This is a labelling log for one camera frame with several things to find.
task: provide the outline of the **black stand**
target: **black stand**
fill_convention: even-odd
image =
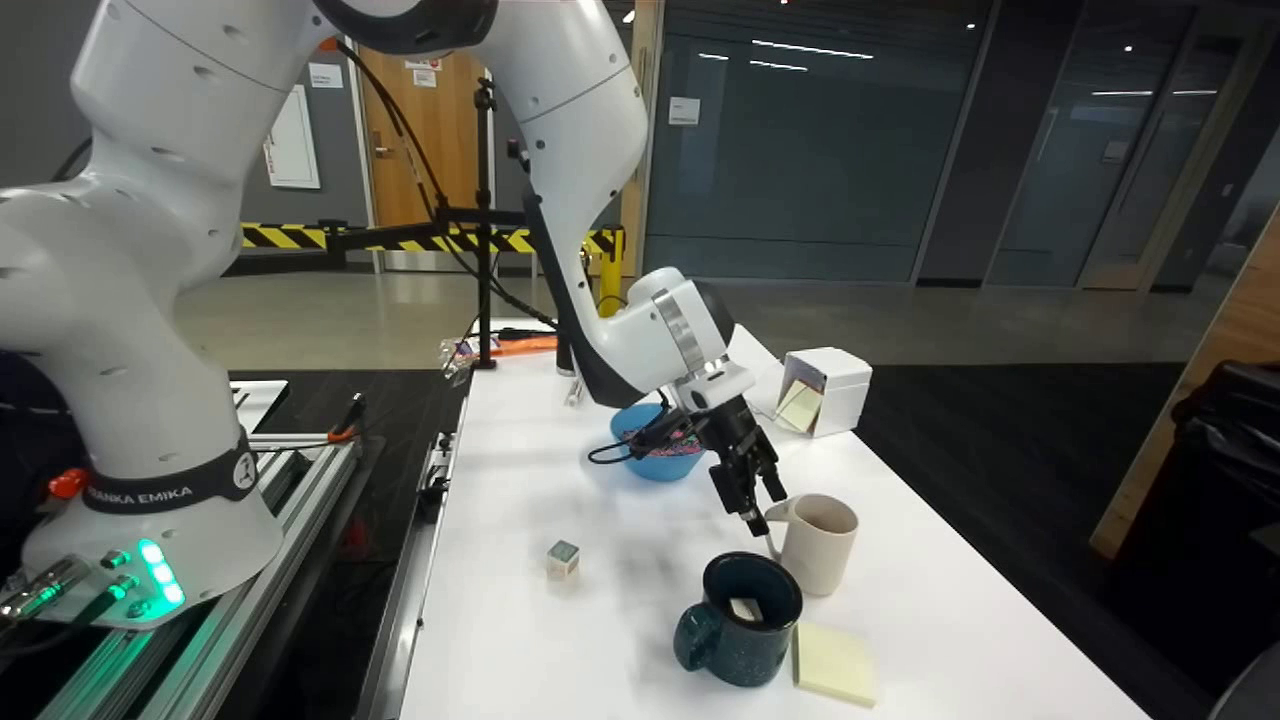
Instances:
[[[475,367],[495,367],[494,360],[494,190],[489,190],[489,128],[494,128],[494,78],[479,77],[479,88],[475,88],[475,148],[479,148],[479,190],[475,190],[475,206],[479,206],[479,246],[475,246],[475,264],[479,264],[479,360]]]

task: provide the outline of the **floor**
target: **floor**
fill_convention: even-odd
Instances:
[[[516,295],[550,306],[533,279]],[[1193,295],[1061,288],[707,282],[771,350],[842,345],[874,363],[1143,363],[1193,357],[1223,279]],[[223,276],[181,301],[223,367],[440,367],[475,314],[466,276]]]

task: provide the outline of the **door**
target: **door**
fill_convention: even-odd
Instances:
[[[1208,169],[1246,108],[1265,35],[1237,15],[1201,15],[1180,58],[1153,88],[1139,140],[1105,210],[1082,288],[1153,288]]]
[[[475,83],[479,58],[447,54],[447,58],[405,58],[360,51],[374,77],[389,88],[389,97],[405,108],[412,130],[421,137],[434,172],[455,206],[475,206],[479,169],[475,169]],[[421,201],[434,178],[415,164],[412,148],[396,137],[382,97],[363,83],[363,118],[370,118],[370,187],[376,224],[421,224],[434,210]]]

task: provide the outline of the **small white cup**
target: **small white cup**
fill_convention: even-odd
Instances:
[[[780,565],[798,574],[799,592],[825,601],[842,587],[858,510],[838,494],[798,494],[763,510],[790,523]]]

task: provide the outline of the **dark blue mug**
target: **dark blue mug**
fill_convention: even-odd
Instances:
[[[676,625],[676,660],[738,688],[767,684],[805,608],[794,570],[767,555],[725,553],[704,566],[704,592]]]

